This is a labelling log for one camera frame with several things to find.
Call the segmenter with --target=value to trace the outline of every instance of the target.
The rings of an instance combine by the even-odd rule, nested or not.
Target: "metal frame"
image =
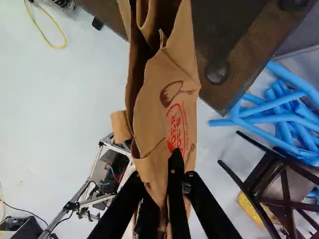
[[[132,156],[131,156],[131,153],[130,153],[130,150],[128,149],[128,147],[125,144],[123,144],[124,149],[118,147],[117,145],[113,144],[112,138],[113,138],[113,133],[110,133],[109,135],[107,135],[106,137],[104,137],[103,139],[101,139],[99,141],[99,148],[98,148],[98,151],[96,154],[96,158],[93,162],[93,167],[92,167],[90,176],[88,177],[86,182],[82,185],[82,187],[74,194],[74,196],[63,207],[63,209],[59,212],[59,214],[53,219],[53,221],[49,224],[49,226],[43,231],[43,233],[40,235],[40,237],[38,239],[46,239],[51,234],[53,229],[57,226],[57,224],[63,219],[63,217],[66,214],[68,214],[69,211],[77,211],[81,208],[89,207],[93,204],[112,199],[116,196],[115,194],[107,194],[107,195],[97,197],[95,199],[89,199],[89,200],[84,200],[84,201],[78,202],[80,200],[80,198],[82,197],[82,195],[85,195],[85,198],[87,198],[87,196],[88,196],[89,184],[91,182],[91,178],[92,178],[92,175],[94,173],[94,169],[96,167],[96,164],[97,164],[98,160],[101,158],[103,147],[106,147],[108,149],[111,149],[113,151],[121,153],[129,158],[130,163],[133,162]],[[84,216],[88,217],[89,219],[93,219],[93,220],[97,220],[97,221],[99,220],[98,215],[88,216],[88,215],[84,214]]]
[[[265,156],[247,177],[245,182],[242,182],[239,177],[223,161],[219,160],[218,163],[221,167],[223,167],[223,169],[229,174],[229,176],[236,182],[242,192],[246,195],[247,199],[251,202],[252,206],[263,221],[271,237],[274,239],[280,239],[277,230],[275,229],[266,212],[260,206],[260,203],[264,203],[265,205],[267,205],[274,213],[274,215],[278,218],[282,226],[288,231],[289,235],[287,235],[287,238],[304,238],[304,236],[296,229],[293,209],[296,209],[301,214],[301,216],[317,230],[317,233],[311,237],[313,239],[317,238],[319,225],[304,211],[319,212],[319,206],[291,201],[286,167],[290,167],[292,170],[299,173],[316,185],[319,184],[319,178],[313,175],[311,172],[303,169],[301,165],[304,165],[304,163],[300,162],[290,154],[287,154],[286,152],[278,148],[274,148],[275,151],[271,150],[263,146],[262,144],[254,141],[242,132],[237,131],[237,134],[265,151]],[[265,189],[272,183],[275,177],[279,175],[281,177],[283,199],[275,200],[263,197]]]

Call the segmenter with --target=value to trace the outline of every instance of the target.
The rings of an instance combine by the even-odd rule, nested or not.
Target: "metal rod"
[[[96,199],[90,199],[90,200],[86,200],[86,201],[83,201],[83,202],[79,202],[79,204],[80,204],[79,209],[86,208],[86,207],[89,207],[89,206],[91,206],[93,204],[100,203],[100,202],[112,199],[115,196],[116,196],[115,194],[113,194],[113,195],[108,194],[108,195],[104,195],[104,196],[101,196],[101,197],[97,197]]]
[[[305,211],[301,210],[301,209],[297,209],[297,212],[300,213],[301,216],[303,216],[303,218],[311,225],[313,226],[314,229],[316,229],[317,231],[319,231],[319,225],[318,223],[312,219],[312,217],[310,217]]]
[[[105,145],[107,148],[112,149],[112,150],[114,150],[114,151],[116,151],[116,152],[118,152],[118,153],[121,153],[121,154],[127,156],[129,159],[132,158],[132,155],[131,155],[130,152],[127,152],[126,150],[124,150],[124,149],[122,149],[122,148],[120,148],[120,147],[113,146],[113,145],[111,145],[110,143],[107,143],[107,142],[103,142],[103,143],[104,143],[104,145]]]
[[[82,214],[81,217],[83,217],[83,218],[88,218],[88,219],[89,219],[89,215],[88,215],[87,212],[84,213],[84,214]],[[99,219],[100,219],[98,216],[92,215],[92,214],[90,214],[90,218],[91,218],[93,221],[96,221],[96,222],[98,222]]]
[[[82,187],[74,194],[74,196],[71,198],[70,202],[75,203],[81,195],[86,190],[87,185],[90,183],[89,180],[86,180],[86,182],[82,185]],[[52,232],[52,230],[56,227],[56,225],[62,220],[62,218],[69,212],[69,210],[62,209],[59,214],[53,219],[53,221],[50,223],[50,225],[42,232],[40,237],[38,239],[46,239]]]

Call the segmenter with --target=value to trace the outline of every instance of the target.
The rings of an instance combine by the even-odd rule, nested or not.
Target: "blue plastic tube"
[[[316,146],[313,137],[309,134],[305,127],[295,122],[292,122],[292,124],[299,132],[300,137],[302,138],[308,149],[314,152],[318,152],[318,147]]]
[[[284,92],[278,81],[275,81],[273,83],[273,89],[276,92],[277,97],[283,97],[286,95],[286,92]],[[284,103],[284,106],[287,110],[293,111],[293,108],[289,103]]]
[[[243,99],[247,100],[247,101],[250,101],[250,102],[252,102],[252,103],[254,103],[256,105],[262,105],[263,103],[266,102],[266,100],[264,100],[262,98],[259,98],[259,97],[255,96],[255,95],[252,95],[250,93],[245,93],[243,95]]]
[[[241,119],[241,118],[233,118],[232,119],[235,123],[237,123],[238,125],[248,129],[249,131],[253,132],[253,133],[256,133],[262,137],[264,137],[265,139],[267,139],[268,141],[276,144],[277,146],[279,146],[280,148],[283,148],[285,149],[286,151],[289,151],[289,152],[292,152],[292,153],[295,153],[297,155],[300,154],[300,150],[297,149],[295,146],[292,146],[280,139],[278,139],[277,137],[271,135],[270,133],[254,126],[253,124],[250,124],[248,122],[246,122],[245,120]]]
[[[278,77],[289,81],[290,83],[305,91],[310,96],[312,101],[319,107],[319,92],[309,82],[305,81],[301,77],[295,75],[294,73],[290,72],[288,69],[274,61],[269,61],[266,68]]]
[[[295,113],[319,124],[318,116],[310,111],[304,104],[299,103],[297,106],[295,106]]]
[[[273,89],[269,88],[265,91],[265,95],[269,100],[275,100],[276,96],[275,96],[275,92],[273,91]],[[282,110],[280,106],[275,106],[274,108],[274,112],[276,114],[282,114]],[[282,122],[278,122],[277,124],[280,128],[280,133],[283,137],[283,140],[285,142],[287,142],[290,145],[295,146],[294,141],[293,141],[293,137],[290,133],[290,130],[288,129],[288,124],[286,121],[282,121]]]
[[[293,114],[281,114],[281,115],[271,115],[271,116],[263,116],[263,117],[248,117],[244,118],[248,123],[256,124],[256,123],[277,123],[281,121],[294,121],[299,123],[309,129],[312,129],[316,132],[319,132],[319,125],[308,121],[300,116]],[[211,127],[216,126],[231,126],[237,125],[237,123],[232,119],[217,119],[208,121],[208,125]]]
[[[256,106],[256,107],[252,107],[248,110],[245,110],[245,111],[242,111],[240,114],[239,114],[239,117],[247,117],[247,116],[250,116],[250,115],[253,115],[255,113],[259,113],[261,111],[265,111],[265,110],[269,110],[275,106],[280,106],[284,103],[287,103],[289,101],[292,101],[292,100],[295,100],[295,99],[298,99],[300,97],[303,97],[305,96],[306,93],[304,91],[295,91],[291,94],[288,94],[286,96],[283,96],[279,99],[275,99],[275,100],[272,100],[272,101],[267,101],[265,103],[263,103],[262,105],[259,105],[259,106]]]

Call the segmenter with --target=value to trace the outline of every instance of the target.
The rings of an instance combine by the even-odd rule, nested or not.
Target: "red circular stamp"
[[[179,148],[184,158],[186,140],[185,125],[180,104],[172,105],[166,114],[167,146],[170,152]]]

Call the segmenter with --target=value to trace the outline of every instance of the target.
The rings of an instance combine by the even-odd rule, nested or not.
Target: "blue foam pipe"
[[[285,149],[286,151],[295,153],[295,154],[300,154],[300,150],[298,150],[296,147],[278,139],[277,137],[271,135],[270,133],[254,126],[253,124],[250,124],[248,122],[246,122],[245,120],[241,119],[241,118],[233,118],[232,119],[234,122],[236,122],[237,124],[239,124],[240,126],[248,129],[249,131],[256,133],[262,137],[264,137],[265,139],[267,139],[268,141],[276,144],[277,146]]]
[[[312,111],[310,111],[304,104],[298,104],[295,106],[295,113],[305,117],[315,123],[319,123],[319,118]]]
[[[271,115],[271,116],[263,116],[263,117],[248,117],[244,118],[248,123],[256,124],[256,123],[277,123],[281,121],[294,121],[299,123],[309,129],[319,132],[319,125],[308,121],[300,116],[296,116],[293,114],[281,114],[281,115]],[[230,119],[217,119],[208,121],[208,125],[211,127],[216,126],[232,126],[237,125],[236,122]]]
[[[269,88],[265,91],[265,95],[269,100],[275,100],[276,96],[275,96],[275,92],[273,91],[273,89]],[[282,114],[282,110],[280,106],[275,106],[274,108],[274,112],[276,114]],[[280,128],[281,131],[281,135],[283,137],[283,140],[285,142],[287,142],[290,145],[295,146],[294,141],[293,141],[293,137],[290,133],[290,130],[288,129],[288,124],[286,121],[282,121],[282,122],[278,122],[278,126]]]
[[[269,61],[266,65],[266,68],[278,77],[283,78],[286,81],[289,81],[298,88],[307,92],[312,101],[317,106],[319,106],[319,92],[309,82],[305,81],[303,78],[295,75],[294,73],[290,72],[287,68],[283,67],[282,65],[274,61]]]
[[[255,113],[259,113],[259,112],[262,112],[262,111],[265,111],[265,110],[269,110],[269,109],[272,109],[273,107],[275,106],[280,106],[284,103],[287,103],[289,101],[292,101],[292,100],[295,100],[295,99],[298,99],[300,97],[303,97],[305,96],[306,93],[304,91],[295,91],[289,95],[286,95],[286,96],[283,96],[279,99],[275,99],[275,100],[272,100],[272,101],[267,101],[265,103],[263,103],[262,105],[258,105],[256,107],[252,107],[248,110],[245,110],[245,111],[242,111],[240,114],[239,114],[239,117],[247,117],[247,116],[250,116],[250,115],[253,115]]]
[[[276,92],[276,95],[278,97],[283,97],[286,95],[286,93],[284,92],[284,90],[282,89],[282,87],[280,86],[279,82],[278,81],[275,81],[273,83],[273,88],[274,88],[274,91]],[[293,111],[293,108],[291,107],[291,105],[289,103],[284,103],[284,106],[287,110],[289,111]]]

